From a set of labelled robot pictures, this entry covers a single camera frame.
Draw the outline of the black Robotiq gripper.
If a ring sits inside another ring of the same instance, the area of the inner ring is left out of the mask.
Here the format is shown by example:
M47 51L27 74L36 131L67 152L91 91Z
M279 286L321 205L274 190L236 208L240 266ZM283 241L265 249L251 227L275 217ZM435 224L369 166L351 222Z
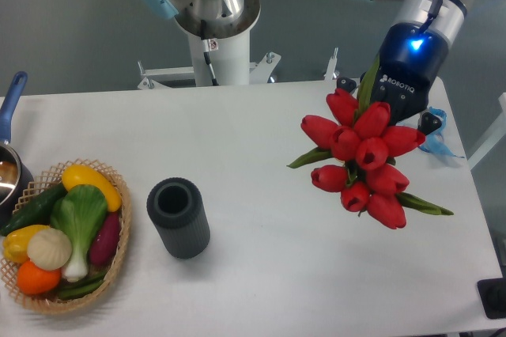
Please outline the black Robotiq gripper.
M390 105L390 125L423 112L429 91L448 54L447 41L428 30L419 33L409 23L393 25L379 50L379 68L372 87L371 102ZM357 81L339 76L336 88L354 94ZM420 114L417 129L424 135L437 131L442 120L431 112Z

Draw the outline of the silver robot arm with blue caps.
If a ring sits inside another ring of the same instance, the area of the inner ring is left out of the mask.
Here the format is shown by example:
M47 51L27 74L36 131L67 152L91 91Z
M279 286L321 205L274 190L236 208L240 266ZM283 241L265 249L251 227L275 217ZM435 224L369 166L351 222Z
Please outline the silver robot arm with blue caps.
M376 56L371 100L389 104L392 125L419 115L418 129L428 135L442 124L429 114L429 91L474 0L399 1Z

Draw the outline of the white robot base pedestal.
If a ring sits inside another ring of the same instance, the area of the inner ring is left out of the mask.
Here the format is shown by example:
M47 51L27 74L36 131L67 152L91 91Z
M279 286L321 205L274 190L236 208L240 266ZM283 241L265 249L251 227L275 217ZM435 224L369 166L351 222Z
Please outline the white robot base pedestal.
M143 0L158 17L186 33L198 86L250 81L250 32L259 0Z

